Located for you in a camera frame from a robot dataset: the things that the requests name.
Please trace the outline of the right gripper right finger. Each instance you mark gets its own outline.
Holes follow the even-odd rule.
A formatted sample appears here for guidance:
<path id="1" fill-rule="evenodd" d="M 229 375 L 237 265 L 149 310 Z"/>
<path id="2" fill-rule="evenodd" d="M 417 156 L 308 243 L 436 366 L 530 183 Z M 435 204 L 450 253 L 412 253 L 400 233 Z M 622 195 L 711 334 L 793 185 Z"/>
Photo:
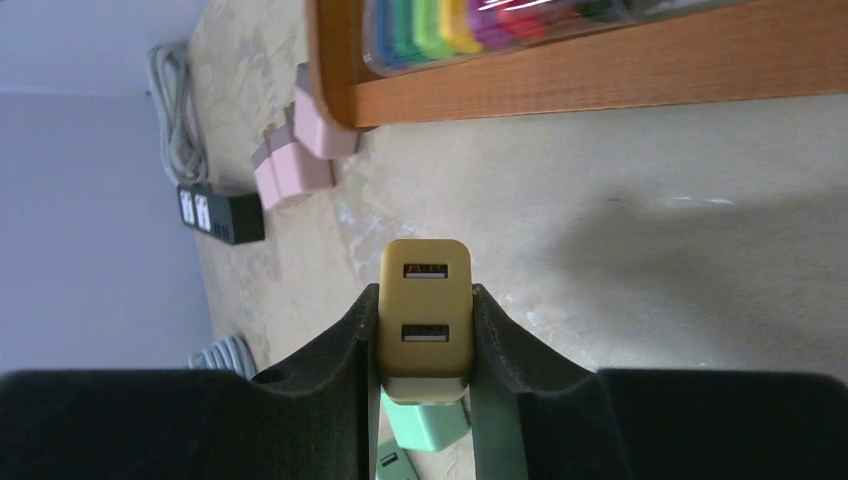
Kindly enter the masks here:
<path id="1" fill-rule="evenodd" d="M 480 479 L 843 479 L 847 388 L 820 374 L 587 370 L 473 289 Z"/>

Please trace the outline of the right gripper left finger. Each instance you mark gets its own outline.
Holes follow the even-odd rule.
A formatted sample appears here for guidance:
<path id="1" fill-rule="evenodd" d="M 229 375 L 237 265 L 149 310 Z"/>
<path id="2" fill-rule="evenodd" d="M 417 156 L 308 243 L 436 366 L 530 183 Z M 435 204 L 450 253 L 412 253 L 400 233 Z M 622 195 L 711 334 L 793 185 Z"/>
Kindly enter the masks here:
<path id="1" fill-rule="evenodd" d="M 371 479 L 378 288 L 284 360 L 1 378 L 5 479 Z"/>

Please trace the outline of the green charger plug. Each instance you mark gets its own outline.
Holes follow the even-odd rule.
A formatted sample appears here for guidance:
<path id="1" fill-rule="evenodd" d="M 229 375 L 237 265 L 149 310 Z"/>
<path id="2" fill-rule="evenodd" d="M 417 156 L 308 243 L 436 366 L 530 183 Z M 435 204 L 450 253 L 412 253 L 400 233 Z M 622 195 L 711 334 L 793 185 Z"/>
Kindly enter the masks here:
<path id="1" fill-rule="evenodd" d="M 397 445 L 406 450 L 441 452 L 471 429 L 461 401 L 442 405 L 403 405 L 382 393 L 382 406 Z"/>

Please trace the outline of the yellow charger plug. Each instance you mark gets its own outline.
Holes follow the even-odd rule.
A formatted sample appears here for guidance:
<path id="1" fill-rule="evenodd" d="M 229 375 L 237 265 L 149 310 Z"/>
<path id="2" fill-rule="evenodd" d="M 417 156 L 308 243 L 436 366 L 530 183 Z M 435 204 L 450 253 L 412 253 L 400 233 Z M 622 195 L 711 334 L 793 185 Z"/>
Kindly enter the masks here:
<path id="1" fill-rule="evenodd" d="M 474 359 L 471 257 L 452 239 L 397 239 L 381 256 L 377 362 L 401 405 L 451 404 Z"/>

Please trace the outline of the black power strip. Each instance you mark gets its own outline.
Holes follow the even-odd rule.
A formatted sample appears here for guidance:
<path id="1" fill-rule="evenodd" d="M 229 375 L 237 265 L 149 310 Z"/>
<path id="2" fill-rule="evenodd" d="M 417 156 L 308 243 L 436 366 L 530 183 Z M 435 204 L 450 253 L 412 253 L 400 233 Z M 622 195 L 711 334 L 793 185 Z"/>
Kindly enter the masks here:
<path id="1" fill-rule="evenodd" d="M 228 245 L 265 239 L 264 209 L 259 195 L 216 184 L 176 186 L 181 223 Z"/>

